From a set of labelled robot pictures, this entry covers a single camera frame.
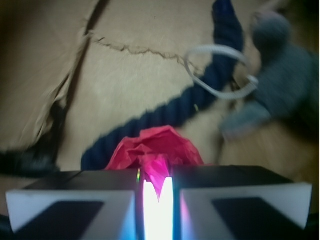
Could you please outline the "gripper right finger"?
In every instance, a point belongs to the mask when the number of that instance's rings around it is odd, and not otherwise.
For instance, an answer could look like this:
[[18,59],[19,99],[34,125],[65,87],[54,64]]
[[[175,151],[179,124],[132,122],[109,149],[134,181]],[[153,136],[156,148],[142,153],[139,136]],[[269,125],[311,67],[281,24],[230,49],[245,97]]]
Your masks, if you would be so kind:
[[310,240],[312,185],[260,166],[175,166],[176,240]]

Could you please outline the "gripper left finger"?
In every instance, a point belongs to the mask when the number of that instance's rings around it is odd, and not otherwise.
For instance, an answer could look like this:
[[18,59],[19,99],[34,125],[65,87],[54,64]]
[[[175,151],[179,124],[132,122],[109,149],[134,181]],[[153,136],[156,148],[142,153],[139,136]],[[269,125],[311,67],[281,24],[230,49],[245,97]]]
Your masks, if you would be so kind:
[[135,240],[136,169],[60,172],[6,193],[16,240]]

